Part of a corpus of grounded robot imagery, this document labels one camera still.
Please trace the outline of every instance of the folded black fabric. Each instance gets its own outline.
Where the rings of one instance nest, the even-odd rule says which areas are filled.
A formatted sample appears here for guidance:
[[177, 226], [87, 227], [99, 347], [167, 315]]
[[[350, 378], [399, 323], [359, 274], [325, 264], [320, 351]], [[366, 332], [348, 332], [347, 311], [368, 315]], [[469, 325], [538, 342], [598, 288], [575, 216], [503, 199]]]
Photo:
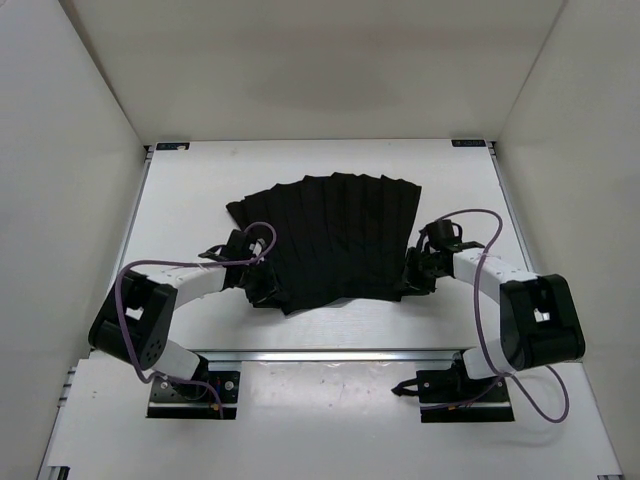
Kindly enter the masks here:
[[[276, 229], [268, 260], [289, 294], [280, 306], [291, 313], [343, 297], [400, 300], [420, 190], [385, 176], [334, 173], [277, 184], [227, 210], [240, 228], [263, 221]], [[266, 229], [256, 234], [270, 238]]]

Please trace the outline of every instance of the black mounting plate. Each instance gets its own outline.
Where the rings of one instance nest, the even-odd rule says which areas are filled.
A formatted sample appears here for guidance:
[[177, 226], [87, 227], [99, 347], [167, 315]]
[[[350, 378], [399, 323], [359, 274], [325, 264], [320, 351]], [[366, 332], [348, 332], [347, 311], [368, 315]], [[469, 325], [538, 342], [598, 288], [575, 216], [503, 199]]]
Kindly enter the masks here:
[[[220, 400], [224, 405], [223, 420], [235, 420], [237, 408], [229, 407], [228, 404], [238, 403], [240, 372], [209, 371], [209, 383], [214, 388], [217, 387]], [[151, 385], [147, 418], [220, 420], [220, 411], [210, 393], [196, 400], [187, 399], [177, 393], [169, 382], [156, 378]]]
[[[429, 410], [428, 405], [463, 402], [481, 394], [494, 381], [467, 380], [464, 388], [457, 388], [452, 381], [452, 371], [420, 370], [416, 374], [418, 380], [418, 398], [420, 400], [420, 420], [422, 423], [477, 423], [477, 422], [513, 422], [513, 410], [509, 401], [509, 392], [504, 380], [500, 381], [482, 398], [470, 405], [457, 408], [440, 408]], [[435, 385], [450, 384], [451, 388], [431, 388]]]

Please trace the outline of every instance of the white table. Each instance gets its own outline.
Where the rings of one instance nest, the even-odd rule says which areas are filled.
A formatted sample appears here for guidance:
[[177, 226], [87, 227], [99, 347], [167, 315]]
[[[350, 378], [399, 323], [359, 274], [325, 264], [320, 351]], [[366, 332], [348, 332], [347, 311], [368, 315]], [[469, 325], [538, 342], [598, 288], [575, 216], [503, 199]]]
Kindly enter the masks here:
[[[227, 202], [334, 171], [422, 185], [411, 243], [418, 228], [449, 211], [496, 210], [505, 231], [494, 253], [524, 267], [488, 150], [453, 148], [448, 140], [203, 142], [156, 152], [126, 260], [192, 260], [226, 240], [234, 226]], [[461, 222], [465, 237], [480, 242], [495, 226], [479, 215]], [[400, 303], [355, 300], [287, 318], [253, 309], [242, 291], [223, 292], [178, 310], [171, 338], [192, 349], [296, 349], [318, 358], [319, 349], [343, 358], [350, 355], [344, 349], [360, 356], [386, 349], [391, 357], [398, 352], [397, 360], [403, 349], [476, 345], [471, 288], [453, 280], [438, 286], [434, 295]], [[497, 307], [487, 300], [482, 309], [488, 335], [497, 335]], [[145, 418], [149, 387], [130, 366], [95, 352], [78, 367], [47, 463], [69, 466], [69, 480], [595, 480], [620, 473], [582, 365], [559, 366], [573, 403], [569, 419], [557, 426], [539, 418], [514, 388], [514, 423], [421, 424], [416, 400], [389, 391], [417, 368], [411, 361], [246, 361], [236, 420], [154, 420]], [[558, 415], [561, 395], [548, 372], [522, 378], [542, 408]]]

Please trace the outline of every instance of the cable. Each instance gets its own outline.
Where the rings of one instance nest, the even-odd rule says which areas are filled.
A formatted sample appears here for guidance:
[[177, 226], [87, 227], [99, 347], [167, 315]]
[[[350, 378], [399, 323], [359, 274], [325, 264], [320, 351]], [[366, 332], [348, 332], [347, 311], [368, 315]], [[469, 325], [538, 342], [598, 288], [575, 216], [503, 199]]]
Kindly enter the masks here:
[[124, 313], [124, 306], [122, 303], [122, 281], [124, 276], [127, 274], [129, 270], [134, 267], [138, 267], [140, 265], [162, 265], [167, 267], [182, 267], [182, 268], [218, 268], [218, 267], [233, 267], [233, 266], [242, 266], [242, 265], [252, 265], [254, 263], [258, 263], [267, 254], [273, 249], [276, 244], [277, 235], [276, 230], [270, 224], [266, 222], [254, 222], [244, 229], [245, 233], [252, 230], [255, 227], [263, 226], [267, 227], [271, 231], [271, 243], [269, 246], [257, 257], [251, 258], [249, 260], [233, 260], [233, 261], [222, 261], [222, 262], [208, 262], [208, 263], [189, 263], [189, 262], [171, 262], [164, 260], [136, 260], [135, 262], [131, 262], [128, 265], [125, 265], [122, 270], [116, 276], [116, 281], [114, 284], [115, 291], [115, 304], [116, 304], [116, 313], [118, 315], [118, 323], [120, 324], [120, 330], [122, 331], [122, 339], [124, 340], [124, 344], [127, 348], [127, 353], [129, 354], [129, 359], [131, 360], [131, 364], [133, 365], [133, 369], [138, 375], [138, 378], [142, 383], [150, 383], [154, 378], [157, 377], [167, 377], [169, 380], [175, 383], [181, 383], [183, 385], [195, 385], [199, 387], [204, 387], [211, 392], [213, 398], [215, 398], [216, 403], [220, 407], [220, 418], [223, 418], [222, 414], [222, 401], [220, 400], [220, 396], [218, 392], [206, 382], [200, 382], [197, 380], [185, 380], [183, 378], [172, 377], [169, 375], [164, 375], [160, 372], [153, 372], [148, 377], [144, 376], [144, 372], [140, 367], [140, 362], [138, 361], [138, 357], [136, 356], [135, 348], [133, 346], [133, 342], [131, 341], [131, 335], [129, 333], [129, 328], [127, 327], [127, 321]]
[[548, 421], [550, 423], [562, 423], [569, 416], [569, 409], [570, 409], [569, 392], [567, 391], [567, 386], [565, 385], [564, 381], [562, 380], [562, 377], [560, 376], [560, 374], [558, 374], [558, 372], [553, 367], [551, 367], [549, 365], [546, 365], [547, 369], [549, 369], [549, 371], [558, 380], [558, 383], [560, 384], [560, 388], [562, 389], [562, 395], [564, 397], [564, 411], [562, 412], [562, 415], [560, 415], [560, 417], [558, 417], [558, 418], [552, 418], [552, 417], [548, 416], [546, 413], [544, 413], [542, 411], [542, 409], [540, 408], [540, 406], [538, 405], [538, 403], [531, 396], [529, 391], [524, 387], [522, 382], [520, 382], [520, 380], [512, 373], [500, 372], [495, 367], [495, 364], [491, 360], [491, 356], [489, 355], [489, 350], [487, 348], [487, 341], [486, 341], [486, 339], [484, 337], [484, 330], [482, 329], [482, 319], [481, 319], [481, 315], [480, 315], [480, 275], [482, 273], [482, 267], [484, 266], [484, 263], [485, 263], [485, 261], [487, 259], [488, 254], [489, 254], [489, 250], [494, 245], [494, 243], [496, 243], [496, 240], [498, 240], [498, 237], [502, 233], [503, 221], [502, 221], [502, 217], [498, 213], [494, 212], [493, 210], [488, 210], [488, 209], [484, 209], [484, 208], [466, 208], [464, 210], [456, 210], [455, 212], [451, 212], [451, 213], [448, 213], [446, 215], [443, 215], [442, 217], [438, 218], [436, 221], [444, 220], [446, 218], [453, 217], [455, 215], [461, 215], [463, 213], [485, 213], [485, 214], [493, 216], [496, 220], [498, 220], [498, 228], [496, 228], [496, 232], [493, 234], [493, 237], [491, 237], [491, 240], [489, 240], [487, 245], [484, 247], [484, 250], [482, 251], [482, 254], [480, 256], [480, 260], [478, 260], [478, 266], [476, 267], [475, 276], [473, 278], [473, 314], [474, 314], [474, 317], [475, 317], [476, 331], [478, 333], [478, 340], [480, 341], [480, 349], [482, 350], [482, 354], [483, 354], [485, 360], [487, 361], [487, 364], [489, 365], [489, 368], [496, 375], [496, 380], [484, 392], [482, 392], [480, 395], [478, 395], [477, 397], [474, 397], [472, 399], [465, 400], [465, 401], [462, 401], [462, 402], [455, 402], [453, 404], [446, 404], [445, 403], [445, 404], [442, 404], [442, 405], [433, 405], [431, 407], [424, 407], [424, 408], [425, 409], [429, 409], [429, 410], [435, 410], [435, 409], [439, 409], [439, 408], [450, 408], [450, 407], [456, 407], [456, 406], [459, 406], [459, 405], [466, 405], [466, 404], [475, 402], [479, 398], [481, 398], [484, 395], [486, 395], [487, 393], [489, 393], [489, 391], [492, 388], [494, 388], [501, 379], [509, 377], [514, 381], [516, 386], [520, 389], [522, 394], [529, 401], [529, 403], [531, 404], [533, 409], [536, 411], [536, 413], [538, 413], [542, 418], [544, 418], [546, 421]]

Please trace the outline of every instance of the white wall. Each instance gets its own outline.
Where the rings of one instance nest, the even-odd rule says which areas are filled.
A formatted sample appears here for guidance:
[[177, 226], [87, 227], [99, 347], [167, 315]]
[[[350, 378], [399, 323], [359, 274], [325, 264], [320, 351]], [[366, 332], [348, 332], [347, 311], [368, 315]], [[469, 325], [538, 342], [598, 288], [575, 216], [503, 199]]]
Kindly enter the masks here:
[[63, 0], [140, 138], [497, 138], [561, 0]]
[[640, 478], [640, 2], [569, 1], [498, 142], [538, 264], [565, 274], [585, 367]]
[[0, 478], [35, 478], [144, 150], [54, 0], [0, 8]]

